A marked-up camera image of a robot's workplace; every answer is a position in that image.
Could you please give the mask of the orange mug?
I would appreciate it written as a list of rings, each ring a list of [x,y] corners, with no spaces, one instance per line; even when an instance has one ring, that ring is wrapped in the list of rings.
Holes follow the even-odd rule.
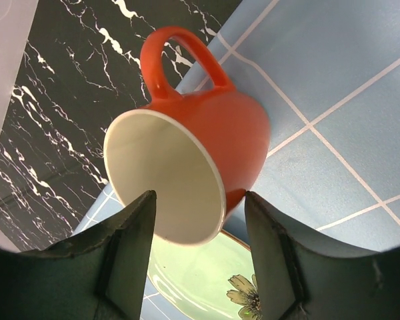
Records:
[[[182,94],[169,84],[162,64],[169,40],[204,68],[211,89]],[[120,114],[107,129],[109,183],[123,205],[155,191],[155,235],[180,246],[202,245],[217,236],[258,178],[271,138],[269,117],[187,29],[152,32],[140,62],[151,102]]]

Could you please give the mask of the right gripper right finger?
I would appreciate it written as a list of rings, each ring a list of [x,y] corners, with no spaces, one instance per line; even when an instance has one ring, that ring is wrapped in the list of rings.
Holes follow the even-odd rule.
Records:
[[[245,218],[264,319],[400,319],[400,246],[338,241],[254,192]]]

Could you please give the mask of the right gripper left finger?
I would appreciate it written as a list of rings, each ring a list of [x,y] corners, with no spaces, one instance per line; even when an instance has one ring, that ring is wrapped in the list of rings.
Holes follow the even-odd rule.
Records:
[[[156,193],[40,251],[0,248],[0,319],[139,319]]]

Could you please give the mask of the green floral plate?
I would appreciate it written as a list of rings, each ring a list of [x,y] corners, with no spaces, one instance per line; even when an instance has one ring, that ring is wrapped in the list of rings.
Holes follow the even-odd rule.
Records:
[[[147,276],[191,319],[263,317],[250,247],[224,231],[197,247],[154,237]]]

